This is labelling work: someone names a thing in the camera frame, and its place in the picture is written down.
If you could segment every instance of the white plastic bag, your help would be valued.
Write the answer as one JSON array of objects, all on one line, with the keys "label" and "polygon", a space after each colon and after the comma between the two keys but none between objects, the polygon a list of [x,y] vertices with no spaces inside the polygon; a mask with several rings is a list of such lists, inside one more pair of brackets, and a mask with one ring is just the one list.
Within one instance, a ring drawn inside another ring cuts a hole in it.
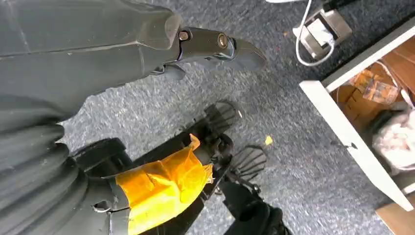
[{"label": "white plastic bag", "polygon": [[372,146],[390,165],[391,175],[415,170],[415,111],[392,117],[373,137]]}]

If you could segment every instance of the open drawer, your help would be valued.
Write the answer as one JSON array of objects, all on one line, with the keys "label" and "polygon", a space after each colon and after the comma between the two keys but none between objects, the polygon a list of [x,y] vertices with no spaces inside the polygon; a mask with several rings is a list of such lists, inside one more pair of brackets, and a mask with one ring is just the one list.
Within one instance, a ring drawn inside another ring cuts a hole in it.
[{"label": "open drawer", "polygon": [[339,68],[323,82],[303,81],[300,83],[302,90],[369,180],[407,211],[414,209],[405,194],[415,190],[415,173],[405,173],[401,178],[394,177],[392,179],[330,94],[414,35],[415,18],[411,18],[382,40]]}]

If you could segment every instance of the carpet floor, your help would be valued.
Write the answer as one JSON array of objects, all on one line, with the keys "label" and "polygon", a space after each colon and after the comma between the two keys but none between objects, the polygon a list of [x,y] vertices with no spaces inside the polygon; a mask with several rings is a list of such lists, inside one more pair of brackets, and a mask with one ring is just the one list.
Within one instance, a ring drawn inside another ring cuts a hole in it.
[{"label": "carpet floor", "polygon": [[[256,178],[262,197],[284,211],[293,234],[391,234],[375,214],[388,199],[338,143],[337,137],[301,91],[303,80],[322,80],[339,64],[415,11],[413,0],[360,0],[340,10],[353,36],[329,61],[307,68],[295,56],[292,27],[306,2],[270,4],[265,0],[147,0],[180,14],[189,26],[216,29],[259,47],[265,69],[209,71],[184,66],[180,82],[148,77],[89,97],[80,112],[63,123],[70,149],[119,137],[137,158],[163,143],[181,125],[220,99],[237,102],[244,118],[229,134],[235,152],[247,144],[264,147],[267,168]],[[320,1],[313,4],[317,7]],[[265,145],[266,136],[274,142]],[[188,231],[221,235],[232,223],[223,198],[214,196]]]}]

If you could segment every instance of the wire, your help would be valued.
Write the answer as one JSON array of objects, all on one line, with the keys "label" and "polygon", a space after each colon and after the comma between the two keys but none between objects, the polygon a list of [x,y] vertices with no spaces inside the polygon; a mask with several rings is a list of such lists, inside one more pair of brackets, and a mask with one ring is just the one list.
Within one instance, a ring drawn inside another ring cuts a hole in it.
[{"label": "wire", "polygon": [[333,52],[334,52],[334,43],[335,43],[334,40],[330,40],[330,42],[327,42],[328,45],[330,46],[330,51],[328,52],[328,54],[323,59],[321,59],[317,62],[309,63],[309,62],[305,62],[301,58],[301,56],[300,56],[300,38],[301,38],[302,30],[304,29],[305,20],[307,19],[308,12],[310,11],[312,1],[313,0],[308,0],[308,4],[307,4],[307,7],[305,9],[304,16],[302,17],[301,24],[300,24],[300,27],[299,27],[300,34],[299,34],[299,36],[297,37],[297,40],[296,40],[297,59],[300,63],[302,63],[303,65],[308,66],[308,67],[317,66],[317,65],[323,63],[324,61],[326,61],[331,56],[331,54],[333,54]]},{"label": "wire", "polygon": [[[386,74],[389,76],[389,77],[391,77],[391,79],[392,79],[392,82],[395,84],[395,86],[396,87],[399,87],[399,85],[397,84],[397,82],[395,81],[395,78],[392,76],[392,73],[391,73],[391,71],[389,70],[389,68],[383,63],[383,62],[381,62],[381,61],[379,61],[379,60],[377,60],[377,61],[375,61],[375,63],[377,63],[377,64],[379,64],[380,66],[382,66],[382,68],[383,68],[383,70],[386,72]],[[406,90],[404,90],[404,89],[402,89],[401,90],[401,95],[402,95],[402,98],[405,100],[405,102],[407,102],[408,103],[408,105],[410,105],[411,107],[414,107],[414,102],[412,101],[412,99],[411,99],[411,97],[409,96],[409,94],[411,93],[411,91],[410,92],[408,92],[408,91],[406,91]]]}]

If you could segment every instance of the metal bolt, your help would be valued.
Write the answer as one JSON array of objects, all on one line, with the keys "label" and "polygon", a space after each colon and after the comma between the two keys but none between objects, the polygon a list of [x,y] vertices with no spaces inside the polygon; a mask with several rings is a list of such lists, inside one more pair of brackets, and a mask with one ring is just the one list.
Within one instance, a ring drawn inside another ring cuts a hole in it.
[{"label": "metal bolt", "polygon": [[228,37],[225,34],[220,33],[218,35],[218,45],[220,48],[226,48],[228,46]]},{"label": "metal bolt", "polygon": [[179,33],[179,39],[180,41],[186,41],[187,39],[189,39],[189,33],[186,31],[182,31]]}]

